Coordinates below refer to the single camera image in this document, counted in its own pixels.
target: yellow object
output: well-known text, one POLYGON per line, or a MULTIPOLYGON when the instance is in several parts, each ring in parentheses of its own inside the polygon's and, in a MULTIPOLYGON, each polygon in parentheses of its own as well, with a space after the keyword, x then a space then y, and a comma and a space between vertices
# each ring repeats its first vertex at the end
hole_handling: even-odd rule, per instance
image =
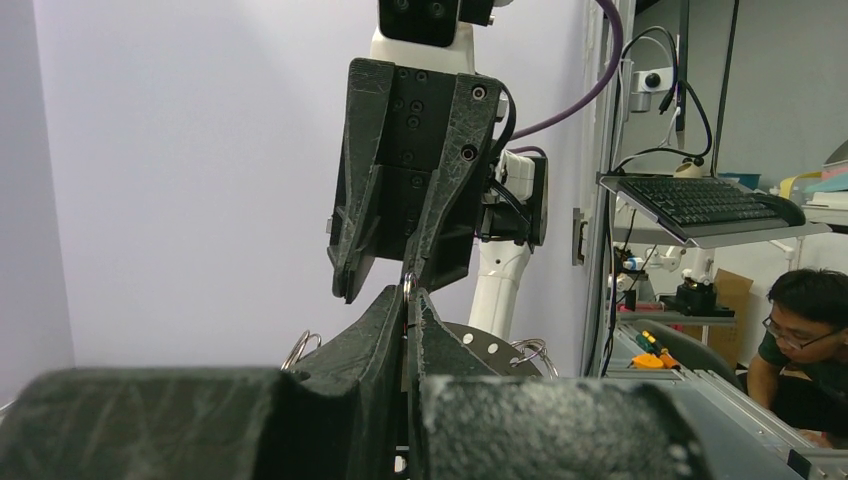
POLYGON ((795 185, 795 181, 802 178, 821 178, 821 172, 807 172, 794 177, 784 178, 780 182, 780 196, 789 198, 792 195, 792 186, 795 185))
POLYGON ((640 369, 661 370, 665 368, 662 360, 650 353, 643 353, 633 357, 633 366, 640 369))

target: metal shelf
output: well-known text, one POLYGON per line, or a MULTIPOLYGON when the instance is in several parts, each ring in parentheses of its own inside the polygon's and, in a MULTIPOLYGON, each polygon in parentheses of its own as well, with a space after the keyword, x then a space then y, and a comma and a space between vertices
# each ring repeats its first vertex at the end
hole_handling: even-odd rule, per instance
MULTIPOLYGON (((771 228, 741 233, 680 238, 665 230, 662 225, 658 224, 658 217, 651 211, 650 208, 630 198, 626 193, 619 192, 619 178, 620 177, 618 176, 604 176, 600 178, 598 183, 610 192, 618 195, 622 200, 627 202, 628 205, 635 208, 636 211, 656 224, 657 227, 656 229, 634 228, 633 232, 630 234, 631 243, 643 243, 649 245, 681 245, 687 248, 711 249, 730 247, 733 245, 744 245, 747 243, 767 242, 769 240, 781 240, 784 238, 804 237, 832 231, 826 224, 807 222, 806 224, 799 225, 797 227, 771 228)), ((629 228, 614 228, 613 239, 616 241, 624 241, 627 237, 628 230, 629 228)))
POLYGON ((736 325, 735 317, 696 317, 675 312, 618 312, 618 321, 630 324, 637 320, 653 320, 663 325, 732 327, 736 325))

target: keyboard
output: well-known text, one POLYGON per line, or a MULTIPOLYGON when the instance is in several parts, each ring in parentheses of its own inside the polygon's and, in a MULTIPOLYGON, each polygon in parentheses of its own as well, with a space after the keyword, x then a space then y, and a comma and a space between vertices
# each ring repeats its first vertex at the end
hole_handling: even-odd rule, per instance
POLYGON ((618 185, 681 238, 789 226, 753 192, 716 178, 623 177, 618 185))

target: shelf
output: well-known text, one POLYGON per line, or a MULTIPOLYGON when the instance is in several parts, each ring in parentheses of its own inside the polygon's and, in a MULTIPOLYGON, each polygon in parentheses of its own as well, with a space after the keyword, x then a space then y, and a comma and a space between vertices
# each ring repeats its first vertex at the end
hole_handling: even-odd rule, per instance
MULTIPOLYGON (((769 240, 781 240, 784 238, 805 237, 832 231, 831 228, 824 223, 812 223, 808 221, 806 224, 799 225, 797 227, 770 228, 740 233, 700 235, 697 237, 680 238, 665 230, 662 225, 658 224, 657 215, 653 213, 650 208, 630 198, 625 192, 619 192, 619 178, 620 177, 617 176, 604 176, 600 178, 598 183, 603 188, 606 188, 624 200, 628 205, 635 208, 636 211, 647 217, 652 223, 656 224, 656 228, 634 228, 633 232, 630 234, 631 243, 642 243, 648 245, 681 245, 687 248, 712 249, 730 247, 733 245, 744 245, 748 243, 767 242, 769 240)), ((625 227, 614 228, 613 239, 615 241, 624 241, 625 238, 627 238, 628 230, 629 229, 625 227)))

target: screwdriver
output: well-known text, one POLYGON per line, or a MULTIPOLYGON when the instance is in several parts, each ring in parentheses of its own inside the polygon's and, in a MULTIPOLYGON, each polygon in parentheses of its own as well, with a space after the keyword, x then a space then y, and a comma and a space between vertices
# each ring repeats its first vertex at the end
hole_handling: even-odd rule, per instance
POLYGON ((654 354, 662 360, 665 368, 680 370, 680 363, 668 353, 668 349, 659 340, 651 335, 651 332, 643 331, 641 335, 636 337, 636 343, 646 352, 654 354))

